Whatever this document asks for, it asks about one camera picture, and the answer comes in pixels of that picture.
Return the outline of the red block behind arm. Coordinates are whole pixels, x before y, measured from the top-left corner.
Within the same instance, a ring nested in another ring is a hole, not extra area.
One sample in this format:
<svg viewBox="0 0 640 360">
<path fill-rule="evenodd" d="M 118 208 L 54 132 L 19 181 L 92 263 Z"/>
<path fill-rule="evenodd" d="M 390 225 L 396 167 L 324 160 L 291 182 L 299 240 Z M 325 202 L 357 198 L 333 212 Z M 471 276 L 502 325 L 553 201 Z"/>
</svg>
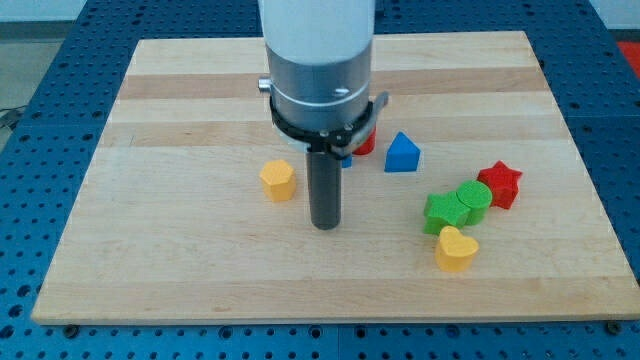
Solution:
<svg viewBox="0 0 640 360">
<path fill-rule="evenodd" d="M 375 149 L 376 132 L 377 132 L 377 128 L 374 127 L 371 133 L 369 134 L 368 138 L 366 139 L 366 141 L 360 147 L 358 147 L 353 152 L 353 154 L 356 156 L 364 156 L 364 155 L 370 154 Z"/>
</svg>

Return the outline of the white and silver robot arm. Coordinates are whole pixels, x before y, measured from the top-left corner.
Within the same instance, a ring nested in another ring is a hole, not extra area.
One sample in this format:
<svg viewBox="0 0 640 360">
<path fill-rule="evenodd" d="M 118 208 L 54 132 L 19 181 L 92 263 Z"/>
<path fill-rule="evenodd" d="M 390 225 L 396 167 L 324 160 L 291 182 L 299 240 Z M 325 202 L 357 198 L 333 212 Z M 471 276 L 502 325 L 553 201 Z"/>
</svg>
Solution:
<svg viewBox="0 0 640 360">
<path fill-rule="evenodd" d="M 375 0 L 260 0 L 273 108 L 332 131 L 367 107 Z"/>
</svg>

